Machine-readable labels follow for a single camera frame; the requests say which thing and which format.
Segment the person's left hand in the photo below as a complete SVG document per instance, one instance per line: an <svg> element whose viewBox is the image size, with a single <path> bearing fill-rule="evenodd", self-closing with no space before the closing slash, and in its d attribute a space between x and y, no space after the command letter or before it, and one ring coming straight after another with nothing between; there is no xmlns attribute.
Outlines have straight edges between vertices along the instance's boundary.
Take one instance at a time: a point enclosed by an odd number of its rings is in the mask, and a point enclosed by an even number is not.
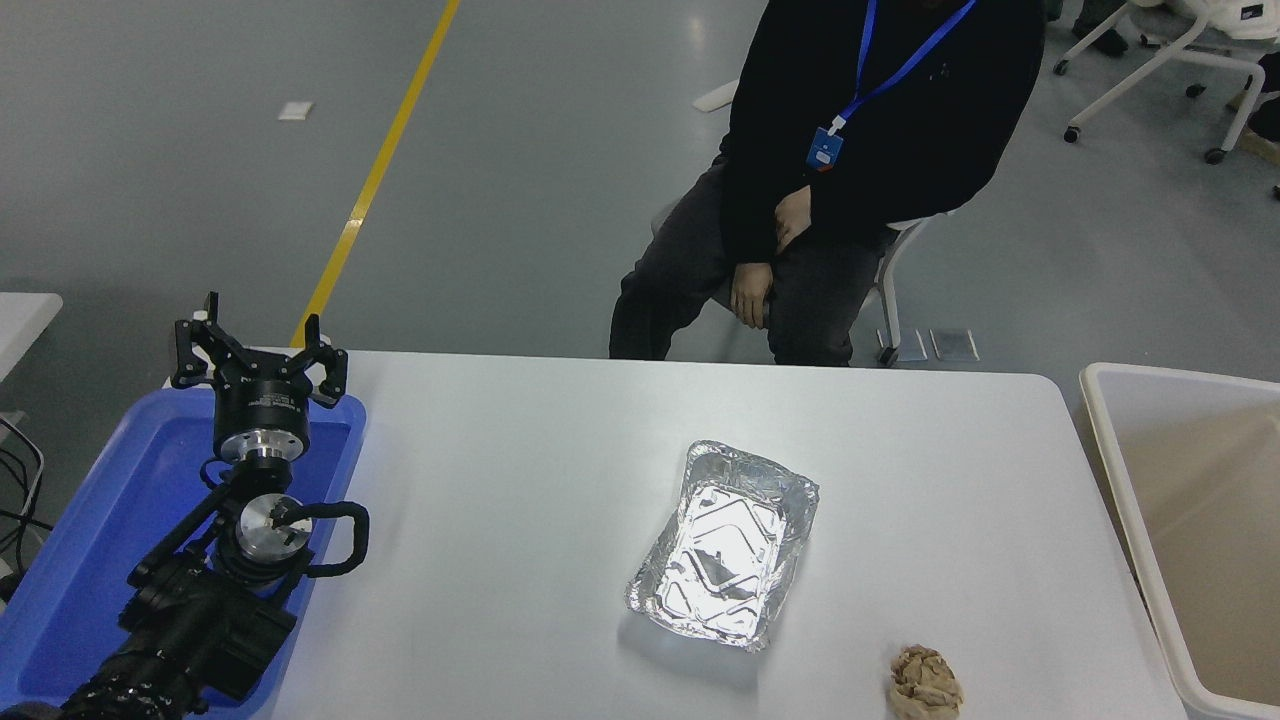
<svg viewBox="0 0 1280 720"><path fill-rule="evenodd" d="M812 187L809 184L783 196L774 206L776 254L782 254L812 225Z"/></svg>

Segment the person's right hand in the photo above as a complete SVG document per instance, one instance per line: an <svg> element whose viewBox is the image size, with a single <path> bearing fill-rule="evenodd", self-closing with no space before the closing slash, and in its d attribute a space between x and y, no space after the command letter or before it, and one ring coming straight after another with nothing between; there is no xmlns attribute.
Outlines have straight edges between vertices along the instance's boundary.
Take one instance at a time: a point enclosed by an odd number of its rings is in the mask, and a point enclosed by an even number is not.
<svg viewBox="0 0 1280 720"><path fill-rule="evenodd" d="M733 270L730 287L730 309L746 327L764 329L765 305L773 287L773 269L769 263L741 263Z"/></svg>

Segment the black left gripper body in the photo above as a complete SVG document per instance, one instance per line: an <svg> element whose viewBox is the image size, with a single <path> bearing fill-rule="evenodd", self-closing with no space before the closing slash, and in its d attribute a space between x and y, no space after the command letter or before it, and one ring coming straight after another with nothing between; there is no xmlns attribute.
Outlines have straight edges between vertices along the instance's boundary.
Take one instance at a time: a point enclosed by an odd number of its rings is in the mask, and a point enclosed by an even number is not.
<svg viewBox="0 0 1280 720"><path fill-rule="evenodd" d="M236 364L214 372L214 443L223 446L256 430L283 433L310 445L308 405L314 386L306 375L248 375Z"/></svg>

